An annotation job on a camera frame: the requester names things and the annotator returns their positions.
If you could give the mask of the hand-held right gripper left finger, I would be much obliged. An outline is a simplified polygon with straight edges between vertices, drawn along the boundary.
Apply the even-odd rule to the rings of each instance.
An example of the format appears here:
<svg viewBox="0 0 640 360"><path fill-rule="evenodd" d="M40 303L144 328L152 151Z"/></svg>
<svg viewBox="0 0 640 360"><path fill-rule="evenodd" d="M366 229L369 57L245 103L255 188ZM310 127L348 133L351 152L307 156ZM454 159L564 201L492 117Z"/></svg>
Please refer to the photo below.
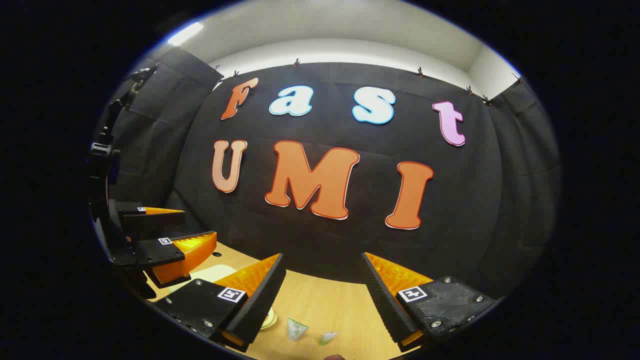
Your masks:
<svg viewBox="0 0 640 360"><path fill-rule="evenodd" d="M254 342L285 280L277 253L214 282L194 279L153 305L192 332L242 353Z"/></svg>

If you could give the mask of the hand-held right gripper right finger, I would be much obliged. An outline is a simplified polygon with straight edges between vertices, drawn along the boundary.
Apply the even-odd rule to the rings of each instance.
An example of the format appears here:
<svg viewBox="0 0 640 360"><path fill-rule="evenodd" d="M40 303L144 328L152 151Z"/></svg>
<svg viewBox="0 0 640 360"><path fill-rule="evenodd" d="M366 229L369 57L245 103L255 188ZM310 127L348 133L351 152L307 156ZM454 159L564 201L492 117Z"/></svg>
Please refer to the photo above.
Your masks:
<svg viewBox="0 0 640 360"><path fill-rule="evenodd" d="M375 309L400 351L439 346L500 304L454 276L429 278L372 253L361 275Z"/></svg>

